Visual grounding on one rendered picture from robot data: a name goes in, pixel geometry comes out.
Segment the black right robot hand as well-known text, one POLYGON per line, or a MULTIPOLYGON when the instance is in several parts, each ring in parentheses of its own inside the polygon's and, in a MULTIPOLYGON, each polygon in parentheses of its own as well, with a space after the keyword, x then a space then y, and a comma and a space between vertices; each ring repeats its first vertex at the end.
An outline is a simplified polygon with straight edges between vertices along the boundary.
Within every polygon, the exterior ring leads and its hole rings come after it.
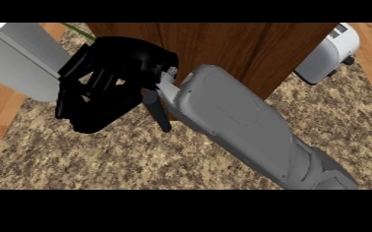
POLYGON ((177 54, 154 43, 98 37, 58 71, 55 117, 70 121, 76 132, 99 132, 144 104, 144 90, 158 90, 161 75, 177 66, 177 54))

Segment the thin green stem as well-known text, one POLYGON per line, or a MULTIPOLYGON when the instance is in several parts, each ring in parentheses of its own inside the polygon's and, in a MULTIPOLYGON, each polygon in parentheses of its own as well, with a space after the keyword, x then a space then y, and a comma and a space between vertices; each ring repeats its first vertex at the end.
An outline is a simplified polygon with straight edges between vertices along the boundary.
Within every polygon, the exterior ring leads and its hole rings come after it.
POLYGON ((82 34, 87 39, 90 39, 92 41, 96 40, 96 37, 89 34, 86 31, 83 31, 82 29, 79 29, 74 25, 68 24, 68 23, 61 23, 62 25, 65 25, 70 29, 73 29, 79 34, 82 34))

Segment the white appliance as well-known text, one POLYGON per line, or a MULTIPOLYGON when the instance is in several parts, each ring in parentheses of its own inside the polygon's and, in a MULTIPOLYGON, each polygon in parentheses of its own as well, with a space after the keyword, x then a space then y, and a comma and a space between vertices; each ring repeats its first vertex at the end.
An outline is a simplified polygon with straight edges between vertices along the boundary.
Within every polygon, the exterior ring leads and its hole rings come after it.
POLYGON ((352 65, 353 54, 361 46, 356 29, 349 23, 338 23, 316 49, 296 68, 301 80, 315 86, 325 77, 337 73, 341 64, 352 65))

